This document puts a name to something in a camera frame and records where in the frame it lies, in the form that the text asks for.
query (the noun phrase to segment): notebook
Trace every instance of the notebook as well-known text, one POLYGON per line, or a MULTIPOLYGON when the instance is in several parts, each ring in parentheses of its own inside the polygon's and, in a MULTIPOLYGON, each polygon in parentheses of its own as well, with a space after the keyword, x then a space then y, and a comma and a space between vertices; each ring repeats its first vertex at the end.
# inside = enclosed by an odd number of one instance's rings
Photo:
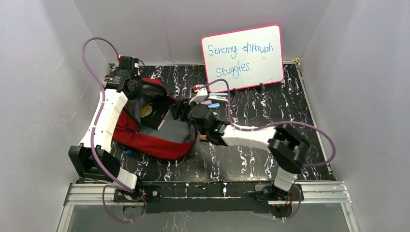
POLYGON ((141 109, 141 124, 159 130, 170 114, 171 103, 163 96, 157 96, 141 109))

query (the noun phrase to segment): open bag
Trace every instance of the open bag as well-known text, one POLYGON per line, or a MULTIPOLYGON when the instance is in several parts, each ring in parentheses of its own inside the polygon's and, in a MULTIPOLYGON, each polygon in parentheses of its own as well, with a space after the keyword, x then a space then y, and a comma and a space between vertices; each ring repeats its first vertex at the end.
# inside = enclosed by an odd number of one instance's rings
POLYGON ((127 102, 119 115, 113 140, 149 153, 157 158, 174 160, 184 156, 197 138, 195 127, 189 122, 174 120, 169 114, 159 130, 141 125, 141 109, 145 103, 156 96, 175 104, 157 79, 143 79, 146 96, 127 102))

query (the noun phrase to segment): white wall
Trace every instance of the white wall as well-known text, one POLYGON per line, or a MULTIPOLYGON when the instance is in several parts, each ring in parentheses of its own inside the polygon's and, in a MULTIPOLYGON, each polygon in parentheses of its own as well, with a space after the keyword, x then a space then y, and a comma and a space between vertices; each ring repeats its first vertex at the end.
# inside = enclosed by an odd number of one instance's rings
MULTIPOLYGON (((72 0, 9 0, 0 7, 0 231, 55 231, 70 181, 68 158, 99 97, 81 59, 91 37, 72 0)), ((98 74, 108 68, 91 44, 98 74)))
MULTIPOLYGON (((277 23, 283 58, 301 57, 330 0, 74 0, 94 36, 146 64, 203 64, 205 35, 277 23)), ((109 46, 100 43, 109 62, 109 46)))
POLYGON ((409 231, 410 1, 332 0, 301 59, 362 231, 409 231))

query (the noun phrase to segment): red whiteboard frame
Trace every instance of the red whiteboard frame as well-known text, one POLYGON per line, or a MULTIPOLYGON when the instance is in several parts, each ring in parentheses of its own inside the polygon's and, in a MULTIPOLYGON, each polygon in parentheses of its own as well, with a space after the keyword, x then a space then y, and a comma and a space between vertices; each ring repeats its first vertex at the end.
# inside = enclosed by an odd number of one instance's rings
MULTIPOLYGON (((269 83, 263 83, 263 84, 264 84, 264 85, 269 85, 269 84, 274 84, 274 83, 282 82, 282 81, 285 79, 285 70, 284 70, 284 68, 283 68, 282 30, 281 30, 279 24, 271 24, 271 25, 265 25, 265 26, 255 27, 255 28, 247 28, 247 29, 241 29, 241 30, 233 30, 233 31, 223 32, 223 33, 218 33, 218 34, 213 34, 213 35, 206 35, 206 36, 202 37, 202 38, 201 38, 201 47, 202 47, 202 57, 204 58, 206 81, 209 83, 209 80, 208 80, 208 72, 206 71, 204 45, 202 44, 202 40, 203 40, 204 38, 206 38, 206 37, 212 37, 212 36, 216 36, 216 35, 230 34, 230 33, 239 32, 239 31, 244 31, 244 30, 252 30, 252 29, 258 29, 258 28, 266 28, 266 27, 271 27, 271 26, 277 26, 277 27, 279 28, 280 54, 281 54, 281 56, 282 56, 282 80, 280 80, 280 81, 274 81, 274 82, 269 82, 269 83)), ((237 88, 237 89, 251 88, 251 87, 256 87, 256 86, 259 86, 259 85, 260 85, 260 83, 257 84, 257 85, 246 86, 246 87, 241 87, 241 88, 237 88)), ((221 90, 221 91, 216 91, 216 92, 211 92, 211 93, 222 93, 222 92, 226 92, 226 90, 221 90)))

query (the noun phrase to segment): black marble tabletop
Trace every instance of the black marble tabletop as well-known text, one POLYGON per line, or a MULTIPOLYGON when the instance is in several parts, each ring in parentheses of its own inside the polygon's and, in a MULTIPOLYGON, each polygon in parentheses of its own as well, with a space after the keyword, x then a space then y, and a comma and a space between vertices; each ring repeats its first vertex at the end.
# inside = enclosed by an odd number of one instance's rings
MULTIPOLYGON (((284 120, 313 125, 305 94, 296 66, 285 65, 285 78, 281 83, 242 89, 231 98, 231 113, 238 125, 261 126, 284 120)), ((152 66, 147 67, 145 78, 161 80, 168 93, 176 99, 189 98, 190 89, 206 83, 204 66, 152 66)), ((214 110, 220 120, 226 120, 225 105, 214 110)), ((323 162, 324 157, 315 131, 296 127, 311 142, 308 163, 323 162)), ((112 153, 122 168, 140 175, 143 181, 247 181, 274 180, 277 162, 267 151, 245 146, 214 146, 196 142, 189 153, 179 160, 157 159, 147 153, 134 151, 127 156, 113 141, 112 153)), ((326 166, 306 168, 299 180, 334 180, 326 166)))

